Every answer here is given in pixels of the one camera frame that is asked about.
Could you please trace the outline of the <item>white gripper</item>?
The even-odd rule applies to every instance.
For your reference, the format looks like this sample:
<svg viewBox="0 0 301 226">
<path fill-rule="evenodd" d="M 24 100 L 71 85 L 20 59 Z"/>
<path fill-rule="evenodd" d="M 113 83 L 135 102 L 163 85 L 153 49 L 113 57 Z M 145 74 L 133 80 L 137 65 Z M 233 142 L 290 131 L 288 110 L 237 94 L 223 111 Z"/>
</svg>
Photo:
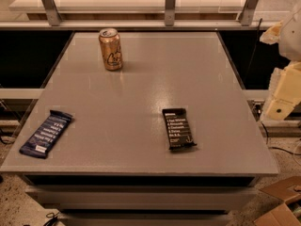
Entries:
<svg viewBox="0 0 301 226">
<path fill-rule="evenodd" d="M 260 37 L 260 42 L 275 44 L 279 41 L 283 22 L 269 27 Z M 261 120 L 283 121 L 301 103 L 301 62 L 291 61 L 284 69 L 274 68 L 268 96 L 262 108 Z"/>
</svg>

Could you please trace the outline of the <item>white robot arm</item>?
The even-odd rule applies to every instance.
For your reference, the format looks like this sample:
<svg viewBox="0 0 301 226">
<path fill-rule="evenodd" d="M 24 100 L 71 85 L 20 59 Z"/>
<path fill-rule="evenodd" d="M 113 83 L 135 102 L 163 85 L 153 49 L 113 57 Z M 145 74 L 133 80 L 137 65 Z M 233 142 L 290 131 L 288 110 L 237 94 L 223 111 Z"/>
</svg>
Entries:
<svg viewBox="0 0 301 226">
<path fill-rule="evenodd" d="M 290 60 L 284 69 L 274 68 L 261 120 L 283 121 L 301 103 L 301 3 L 287 17 L 260 37 L 266 44 L 278 44 L 279 53 Z"/>
</svg>

